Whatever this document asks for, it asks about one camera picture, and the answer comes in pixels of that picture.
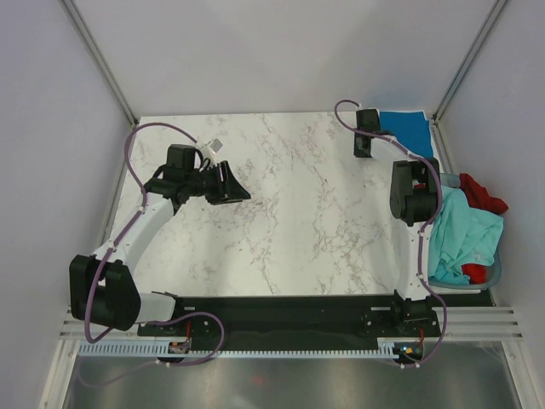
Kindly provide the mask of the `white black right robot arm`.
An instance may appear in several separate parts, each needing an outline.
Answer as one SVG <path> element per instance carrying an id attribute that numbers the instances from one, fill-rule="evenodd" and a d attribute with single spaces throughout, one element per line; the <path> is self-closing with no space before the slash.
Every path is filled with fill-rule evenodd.
<path id="1" fill-rule="evenodd" d="M 399 223 L 399 278 L 390 307 L 364 313 L 364 329 L 376 337 L 439 334 L 433 294 L 428 283 L 429 239 L 439 208 L 439 164 L 404 147 L 381 127 L 374 109 L 356 112 L 353 154 L 375 159 L 391 170 L 388 203 Z"/>

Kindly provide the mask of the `blue t shirt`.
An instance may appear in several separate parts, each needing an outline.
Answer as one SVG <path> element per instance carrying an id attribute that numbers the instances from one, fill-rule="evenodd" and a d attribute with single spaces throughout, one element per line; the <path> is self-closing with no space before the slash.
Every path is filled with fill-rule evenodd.
<path id="1" fill-rule="evenodd" d="M 379 120 L 382 130 L 393 133 L 414 154 L 425 158 L 433 156 L 430 125 L 424 111 L 380 111 Z"/>

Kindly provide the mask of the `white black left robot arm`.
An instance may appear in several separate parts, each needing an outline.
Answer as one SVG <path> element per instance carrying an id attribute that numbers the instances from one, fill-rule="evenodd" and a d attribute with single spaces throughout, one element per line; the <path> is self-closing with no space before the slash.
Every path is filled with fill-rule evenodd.
<path id="1" fill-rule="evenodd" d="M 161 228 L 191 198 L 210 205 L 238 203 L 250 193 L 238 182 L 227 161 L 219 163 L 199 148 L 174 144 L 165 164 L 140 184 L 141 203 L 124 227 L 91 255 L 75 256 L 69 266 L 72 317 L 84 323 L 90 343 L 93 324 L 127 331 L 135 324 L 157 321 L 169 335 L 186 328 L 186 313 L 175 307 L 175 296 L 138 290 L 133 272 Z"/>

